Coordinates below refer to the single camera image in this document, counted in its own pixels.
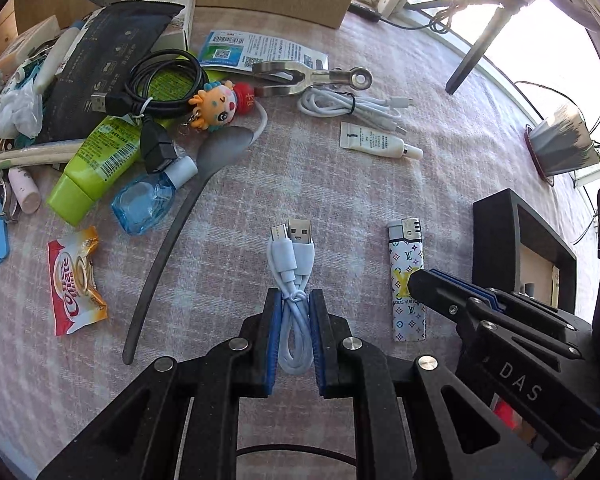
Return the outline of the potted spider plant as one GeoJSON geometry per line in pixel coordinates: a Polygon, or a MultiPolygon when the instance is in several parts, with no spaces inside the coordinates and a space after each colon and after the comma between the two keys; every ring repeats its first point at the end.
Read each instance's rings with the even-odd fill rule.
{"type": "Polygon", "coordinates": [[[600,116],[589,126],[580,107],[564,92],[531,81],[520,80],[516,84],[548,90],[568,101],[568,106],[562,106],[535,127],[528,125],[524,132],[533,165],[545,183],[553,186],[554,177],[560,174],[600,166],[600,141],[592,138],[600,126],[600,116]]]}

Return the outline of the metal tongs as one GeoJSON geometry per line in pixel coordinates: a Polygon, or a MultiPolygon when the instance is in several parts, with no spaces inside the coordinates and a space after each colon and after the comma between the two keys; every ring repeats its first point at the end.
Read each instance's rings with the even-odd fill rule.
{"type": "Polygon", "coordinates": [[[260,79],[277,77],[275,84],[254,88],[256,96],[296,96],[306,89],[318,86],[347,86],[353,90],[367,90],[373,84],[373,75],[363,67],[350,70],[316,70],[296,61],[270,61],[253,64],[251,75],[260,79]]]}

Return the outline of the blue small spray bottle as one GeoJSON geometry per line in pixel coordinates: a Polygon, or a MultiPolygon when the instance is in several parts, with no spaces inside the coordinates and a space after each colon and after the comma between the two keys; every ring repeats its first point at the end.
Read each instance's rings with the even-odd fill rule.
{"type": "Polygon", "coordinates": [[[140,235],[159,223],[173,205],[176,192],[196,174],[196,162],[183,156],[158,174],[142,174],[125,185],[111,202],[122,230],[140,235]]]}

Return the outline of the small white cream tube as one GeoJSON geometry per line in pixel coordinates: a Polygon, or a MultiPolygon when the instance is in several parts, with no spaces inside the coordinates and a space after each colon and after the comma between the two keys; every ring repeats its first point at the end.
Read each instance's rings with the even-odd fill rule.
{"type": "Polygon", "coordinates": [[[340,125],[339,143],[345,150],[383,158],[421,160],[424,156],[420,148],[405,143],[398,136],[348,122],[340,125]]]}

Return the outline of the black sorting tray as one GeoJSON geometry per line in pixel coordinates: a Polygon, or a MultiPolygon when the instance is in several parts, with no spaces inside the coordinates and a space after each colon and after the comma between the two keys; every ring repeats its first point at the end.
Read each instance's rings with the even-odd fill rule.
{"type": "Polygon", "coordinates": [[[506,188],[475,202],[472,214],[474,284],[519,292],[532,283],[536,296],[547,299],[557,278],[557,307],[576,310],[576,256],[527,202],[506,188]]]}

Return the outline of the red cloth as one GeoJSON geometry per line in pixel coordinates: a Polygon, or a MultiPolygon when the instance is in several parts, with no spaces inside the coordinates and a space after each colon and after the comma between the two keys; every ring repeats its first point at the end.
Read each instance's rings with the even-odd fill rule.
{"type": "Polygon", "coordinates": [[[494,396],[492,412],[511,430],[518,431],[524,421],[522,417],[499,396],[494,396]]]}

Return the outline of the black power strip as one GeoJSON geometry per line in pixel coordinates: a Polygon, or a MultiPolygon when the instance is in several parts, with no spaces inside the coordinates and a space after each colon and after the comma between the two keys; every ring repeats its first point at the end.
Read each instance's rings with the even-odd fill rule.
{"type": "Polygon", "coordinates": [[[349,4],[348,11],[370,23],[378,23],[381,19],[381,15],[377,11],[355,2],[349,4]]]}

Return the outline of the cartoon clown keychain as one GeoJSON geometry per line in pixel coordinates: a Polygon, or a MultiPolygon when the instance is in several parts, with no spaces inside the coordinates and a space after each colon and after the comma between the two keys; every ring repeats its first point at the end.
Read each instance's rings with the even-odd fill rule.
{"type": "Polygon", "coordinates": [[[230,80],[209,82],[189,100],[193,107],[188,124],[197,130],[212,132],[230,124],[236,115],[250,112],[256,102],[251,84],[230,80]]]}

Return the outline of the blue white paper label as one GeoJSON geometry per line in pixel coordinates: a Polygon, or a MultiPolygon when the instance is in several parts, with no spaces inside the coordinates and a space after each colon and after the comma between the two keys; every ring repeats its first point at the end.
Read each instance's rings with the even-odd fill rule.
{"type": "Polygon", "coordinates": [[[298,42],[254,32],[212,30],[199,54],[201,66],[226,72],[250,73],[253,64],[294,61],[315,70],[328,69],[328,55],[298,42]]]}

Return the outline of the black flat pouch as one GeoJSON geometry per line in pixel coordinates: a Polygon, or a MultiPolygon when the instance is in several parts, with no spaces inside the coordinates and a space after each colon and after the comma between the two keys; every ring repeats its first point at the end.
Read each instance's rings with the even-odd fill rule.
{"type": "Polygon", "coordinates": [[[83,27],[83,37],[44,104],[38,143],[86,138],[105,118],[93,93],[119,92],[131,68],[148,54],[174,16],[177,3],[131,0],[110,4],[83,27]]]}

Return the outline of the green tube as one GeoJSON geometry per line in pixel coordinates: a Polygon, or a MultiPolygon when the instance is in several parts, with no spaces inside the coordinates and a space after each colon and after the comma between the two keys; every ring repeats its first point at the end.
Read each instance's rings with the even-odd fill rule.
{"type": "Polygon", "coordinates": [[[140,118],[106,116],[84,139],[47,197],[50,209],[77,226],[140,156],[140,118]]]}

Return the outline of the patterned lighter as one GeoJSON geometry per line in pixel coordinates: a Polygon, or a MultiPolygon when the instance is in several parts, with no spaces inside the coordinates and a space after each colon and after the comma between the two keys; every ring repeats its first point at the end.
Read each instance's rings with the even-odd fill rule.
{"type": "Polygon", "coordinates": [[[427,309],[408,289],[411,275],[424,267],[422,226],[417,218],[388,223],[392,333],[395,342],[426,339],[427,309]]]}

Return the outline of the white cardboard box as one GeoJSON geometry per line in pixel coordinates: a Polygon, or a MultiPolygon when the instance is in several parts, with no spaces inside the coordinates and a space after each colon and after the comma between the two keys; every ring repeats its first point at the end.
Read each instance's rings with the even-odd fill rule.
{"type": "Polygon", "coordinates": [[[76,40],[78,47],[104,48],[114,56],[187,50],[196,0],[119,0],[94,11],[76,40]]]}

